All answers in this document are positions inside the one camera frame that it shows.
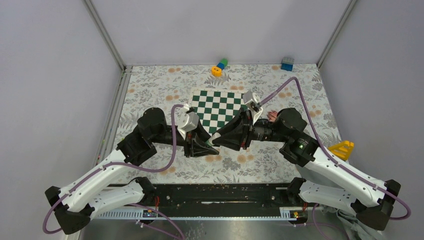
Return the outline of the person's hand painted nails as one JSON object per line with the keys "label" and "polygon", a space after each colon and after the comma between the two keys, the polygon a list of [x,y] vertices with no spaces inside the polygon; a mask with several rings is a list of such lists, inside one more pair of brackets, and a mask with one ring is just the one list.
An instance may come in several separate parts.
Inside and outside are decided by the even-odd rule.
{"label": "person's hand painted nails", "polygon": [[270,111],[267,113],[267,118],[270,122],[275,122],[276,119],[278,117],[278,112],[277,111]]}

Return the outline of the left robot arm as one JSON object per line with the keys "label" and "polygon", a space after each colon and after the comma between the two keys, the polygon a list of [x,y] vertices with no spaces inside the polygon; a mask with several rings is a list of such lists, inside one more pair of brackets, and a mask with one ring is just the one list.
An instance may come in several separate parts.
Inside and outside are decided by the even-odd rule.
{"label": "left robot arm", "polygon": [[[48,188],[45,191],[50,204],[48,215],[55,216],[59,231],[71,235],[104,212],[138,202],[144,206],[152,204],[155,192],[146,178],[105,191],[111,182],[129,169],[147,173],[164,172],[173,165],[179,146],[188,158],[218,155],[198,115],[187,105],[183,105],[182,109],[180,121],[172,119],[170,124],[167,124],[162,109],[147,109],[133,131],[98,165],[67,186]],[[144,162],[157,153],[156,143],[172,147],[170,160],[158,169],[145,168]]]}

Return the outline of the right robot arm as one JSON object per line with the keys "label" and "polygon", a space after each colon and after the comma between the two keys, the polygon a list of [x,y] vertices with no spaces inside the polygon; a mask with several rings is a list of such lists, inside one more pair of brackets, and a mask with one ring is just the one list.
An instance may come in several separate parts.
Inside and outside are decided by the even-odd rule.
{"label": "right robot arm", "polygon": [[257,121],[249,110],[241,109],[208,143],[235,151],[247,149],[253,141],[282,143],[279,152],[287,161],[336,184],[329,187],[296,177],[286,190],[291,205],[325,205],[353,215],[367,227],[383,231],[391,219],[400,184],[392,179],[376,179],[347,164],[305,133],[306,126],[307,122],[295,108],[280,110],[272,120]]}

